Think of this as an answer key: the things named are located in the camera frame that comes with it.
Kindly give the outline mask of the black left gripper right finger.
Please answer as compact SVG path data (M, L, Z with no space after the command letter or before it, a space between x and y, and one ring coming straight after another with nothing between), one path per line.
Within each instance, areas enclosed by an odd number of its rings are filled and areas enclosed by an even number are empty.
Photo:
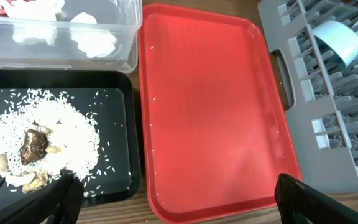
M357 211L288 174L278 176L274 197L282 224L358 224Z

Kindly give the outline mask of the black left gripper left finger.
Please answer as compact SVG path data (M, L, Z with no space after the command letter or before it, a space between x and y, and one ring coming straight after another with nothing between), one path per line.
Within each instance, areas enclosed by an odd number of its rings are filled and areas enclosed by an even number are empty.
M0 211L0 223L76 223L83 201L84 187L74 174L31 193Z

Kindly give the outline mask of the rice and food scraps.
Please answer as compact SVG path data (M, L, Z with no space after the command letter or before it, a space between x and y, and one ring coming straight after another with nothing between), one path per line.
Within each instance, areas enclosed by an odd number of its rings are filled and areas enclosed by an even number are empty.
M86 197L132 183L121 90L0 90L0 187L29 193L76 175Z

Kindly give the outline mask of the white napkin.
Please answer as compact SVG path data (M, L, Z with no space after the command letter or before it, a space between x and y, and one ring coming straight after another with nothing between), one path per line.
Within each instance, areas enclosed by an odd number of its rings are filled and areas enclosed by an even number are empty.
M70 36L88 58L103 58L116 49L117 38L108 30L92 31L71 27Z

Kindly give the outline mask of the light blue bowl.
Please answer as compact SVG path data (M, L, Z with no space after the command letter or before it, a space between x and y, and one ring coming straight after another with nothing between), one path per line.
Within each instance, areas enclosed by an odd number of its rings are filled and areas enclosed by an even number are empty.
M326 21L313 29L313 35L332 50L344 67L358 56L358 35L337 21Z

